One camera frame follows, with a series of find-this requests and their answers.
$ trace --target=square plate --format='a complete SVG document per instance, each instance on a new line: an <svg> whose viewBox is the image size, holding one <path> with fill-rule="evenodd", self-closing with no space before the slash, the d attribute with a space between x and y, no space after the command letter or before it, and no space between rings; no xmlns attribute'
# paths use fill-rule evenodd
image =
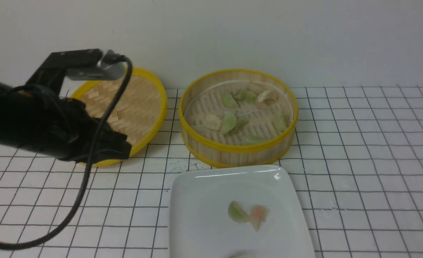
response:
<svg viewBox="0 0 423 258"><path fill-rule="evenodd" d="M230 202L269 213L259 232L228 216ZM185 172L172 186L170 258L315 258L304 214L287 172L278 166Z"/></svg>

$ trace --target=dumpling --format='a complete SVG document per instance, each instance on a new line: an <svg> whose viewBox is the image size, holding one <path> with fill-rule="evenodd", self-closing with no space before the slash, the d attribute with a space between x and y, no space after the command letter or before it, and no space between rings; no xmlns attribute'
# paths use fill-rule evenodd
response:
<svg viewBox="0 0 423 258"><path fill-rule="evenodd" d="M253 144L260 144L263 142L267 142L267 140L261 137L255 137L250 135L244 138L244 142L248 145L253 145Z"/></svg>
<svg viewBox="0 0 423 258"><path fill-rule="evenodd" d="M254 101L256 100L257 97L258 97L258 95L256 95L254 92L246 91L244 99L248 103L254 103Z"/></svg>
<svg viewBox="0 0 423 258"><path fill-rule="evenodd" d="M224 111L223 123L221 124L221 133L228 134L230 130L236 127L237 118L233 112Z"/></svg>
<svg viewBox="0 0 423 258"><path fill-rule="evenodd" d="M238 108L239 107L236 100L229 93L224 93L221 96L221 103L223 103L223 106L225 106L227 108Z"/></svg>
<svg viewBox="0 0 423 258"><path fill-rule="evenodd" d="M242 101L245 98L245 94L246 94L246 90L240 89L233 95L233 98L238 101Z"/></svg>
<svg viewBox="0 0 423 258"><path fill-rule="evenodd" d="M258 95L258 102L263 102L266 100L276 100L277 93L272 90L264 90L261 94Z"/></svg>
<svg viewBox="0 0 423 258"><path fill-rule="evenodd" d="M218 116L207 114L204 120L204 126L213 131L219 131L223 121Z"/></svg>
<svg viewBox="0 0 423 258"><path fill-rule="evenodd" d="M283 132L288 127L288 124L285 120L285 116L283 115L283 112L281 110L278 110L277 113L274 116L274 128L277 131Z"/></svg>

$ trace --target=bamboo steamer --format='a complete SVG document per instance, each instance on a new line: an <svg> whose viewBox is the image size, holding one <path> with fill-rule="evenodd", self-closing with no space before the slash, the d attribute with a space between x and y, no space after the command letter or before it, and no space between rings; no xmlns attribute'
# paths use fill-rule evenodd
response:
<svg viewBox="0 0 423 258"><path fill-rule="evenodd" d="M232 95L241 88L248 89L251 84L273 90L277 93L277 101L269 101L264 109L245 102L239 102L238 108L231 109L222 104L223 93ZM273 123L279 109L289 122L283 132L278 132ZM222 117L224 111L246 116L249 122L238 132L225 136L203 126L206 114ZM221 70L199 78L185 90L179 103L184 144L195 157L216 168L274 163L289 150L295 137L297 118L298 104L288 86L270 75L246 69ZM246 145L243 139L248 135L267 141Z"/></svg>
<svg viewBox="0 0 423 258"><path fill-rule="evenodd" d="M72 95L86 104L87 113L101 118L122 79L115 81L89 81ZM110 127L127 135L132 145L130 156L145 147L162 126L167 114L167 94L161 81L151 72L134 68L132 77L121 99L108 118ZM94 167L113 165L121 160L104 160Z"/></svg>

